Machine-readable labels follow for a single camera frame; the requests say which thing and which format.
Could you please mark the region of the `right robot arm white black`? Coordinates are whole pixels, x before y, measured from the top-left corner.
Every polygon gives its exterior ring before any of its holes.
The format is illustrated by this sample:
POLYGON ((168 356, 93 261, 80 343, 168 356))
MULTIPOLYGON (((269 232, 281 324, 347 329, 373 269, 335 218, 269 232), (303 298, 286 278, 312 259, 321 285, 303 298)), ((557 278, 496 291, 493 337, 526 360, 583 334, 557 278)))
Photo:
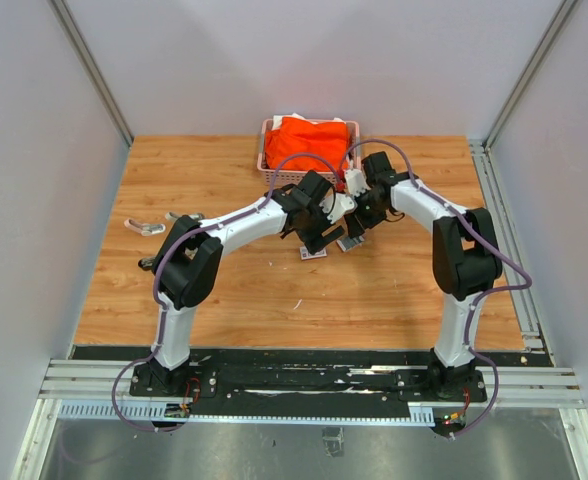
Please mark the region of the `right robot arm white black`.
POLYGON ((494 255, 497 240, 490 213, 467 209, 429 189, 418 176, 396 171, 384 152, 365 158, 363 168, 343 173, 355 211, 346 217, 349 234, 372 229, 392 213, 402 213, 424 227, 432 240, 432 272, 444 294, 437 342, 430 351, 426 378, 419 384, 448 400, 473 383, 475 344, 482 294, 502 275, 494 255))

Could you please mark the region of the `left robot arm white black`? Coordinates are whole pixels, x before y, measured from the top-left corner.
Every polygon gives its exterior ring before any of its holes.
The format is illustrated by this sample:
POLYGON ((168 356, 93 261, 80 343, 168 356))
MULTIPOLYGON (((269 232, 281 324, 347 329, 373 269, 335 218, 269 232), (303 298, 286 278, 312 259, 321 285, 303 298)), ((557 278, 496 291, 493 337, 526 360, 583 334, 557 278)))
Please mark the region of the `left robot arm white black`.
POLYGON ((354 210, 353 198, 315 171, 297 184, 272 186, 247 207, 210 220, 175 221, 152 266, 159 307, 156 339, 145 360, 155 386, 181 393, 188 383, 190 336, 198 305, 212 292, 221 260, 270 235, 294 232, 310 253, 338 239, 338 222, 354 210))

